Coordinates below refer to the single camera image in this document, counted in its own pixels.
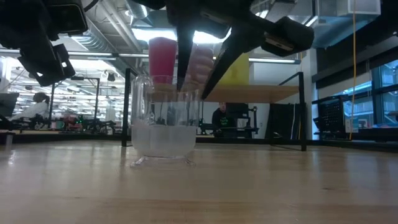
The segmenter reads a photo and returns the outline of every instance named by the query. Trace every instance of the yellow object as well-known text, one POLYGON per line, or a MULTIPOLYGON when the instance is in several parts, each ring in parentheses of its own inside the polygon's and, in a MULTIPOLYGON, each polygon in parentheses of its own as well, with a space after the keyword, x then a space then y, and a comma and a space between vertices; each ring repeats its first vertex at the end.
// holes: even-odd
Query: yellow object
POLYGON ((222 79, 221 85, 248 85, 249 84, 249 55, 242 54, 229 67, 222 79))

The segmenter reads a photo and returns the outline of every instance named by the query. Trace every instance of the orange cable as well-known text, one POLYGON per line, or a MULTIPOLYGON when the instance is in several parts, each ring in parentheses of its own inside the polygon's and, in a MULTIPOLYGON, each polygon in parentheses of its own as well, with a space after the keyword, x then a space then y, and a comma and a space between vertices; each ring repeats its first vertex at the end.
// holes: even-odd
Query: orange cable
POLYGON ((354 54, 354 87, 353 87, 353 104, 351 105, 351 130, 349 132, 349 140, 353 140, 353 129, 354 129, 354 103, 355 103, 355 86, 356 86, 356 0, 354 0, 354 13, 353 13, 353 54, 354 54))

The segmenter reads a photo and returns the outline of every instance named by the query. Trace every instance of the black metal post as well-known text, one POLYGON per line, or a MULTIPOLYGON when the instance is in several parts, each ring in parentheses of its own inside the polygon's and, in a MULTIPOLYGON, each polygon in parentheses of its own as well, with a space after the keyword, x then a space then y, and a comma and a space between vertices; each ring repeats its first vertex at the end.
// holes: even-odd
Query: black metal post
POLYGON ((55 84, 52 85, 51 87, 51 102, 50 102, 50 111, 49 111, 49 122, 50 122, 50 126, 51 126, 51 119, 52 119, 52 107, 54 104, 54 91, 55 91, 55 84))
POLYGON ((124 104, 123 104, 123 126, 122 126, 122 147, 127 147, 127 129, 129 127, 129 95, 131 85, 131 69, 127 68, 124 74, 124 104))
POLYGON ((274 116, 272 115, 273 114, 273 103, 270 103, 269 104, 269 114, 268 114, 268 124, 267 125, 269 125, 269 144, 270 145, 273 145, 274 144, 274 122, 273 122, 273 120, 274 120, 274 116))
POLYGON ((97 80, 97 92, 96 92, 96 96, 95 96, 95 112, 94 112, 94 120, 95 121, 97 119, 97 112, 98 112, 98 95, 100 95, 100 79, 96 78, 96 80, 97 80))
POLYGON ((300 98, 300 142, 301 142, 301 151, 307 150, 307 110, 305 106, 305 95, 304 95, 304 73, 299 72, 298 75, 298 95, 300 98))
POLYGON ((203 109, 204 109, 204 107, 205 107, 205 102, 202 100, 201 101, 201 120, 202 120, 202 122, 203 122, 203 109))
POLYGON ((253 116, 254 116, 254 128, 256 129, 256 134, 259 134, 259 130, 257 128, 257 106, 253 108, 253 116))

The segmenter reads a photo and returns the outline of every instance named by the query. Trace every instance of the man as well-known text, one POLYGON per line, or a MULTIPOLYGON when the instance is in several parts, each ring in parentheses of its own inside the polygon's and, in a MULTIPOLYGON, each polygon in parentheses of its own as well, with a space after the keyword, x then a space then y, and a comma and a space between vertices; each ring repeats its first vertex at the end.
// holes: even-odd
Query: man
POLYGON ((221 102, 220 107, 214 111, 211 123, 218 128, 216 137, 223 137, 220 128, 235 128, 235 120, 226 114, 226 103, 221 102))

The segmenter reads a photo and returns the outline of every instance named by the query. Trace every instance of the computer monitor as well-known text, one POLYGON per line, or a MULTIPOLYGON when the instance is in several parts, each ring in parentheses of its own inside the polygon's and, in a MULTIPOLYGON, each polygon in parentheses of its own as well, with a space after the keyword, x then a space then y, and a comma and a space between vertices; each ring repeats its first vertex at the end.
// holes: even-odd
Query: computer monitor
POLYGON ((247 103, 227 103, 226 112, 230 116, 240 117, 243 114, 249 113, 249 105, 247 103))
POLYGON ((11 117, 17 103, 19 93, 0 93, 0 114, 11 117))

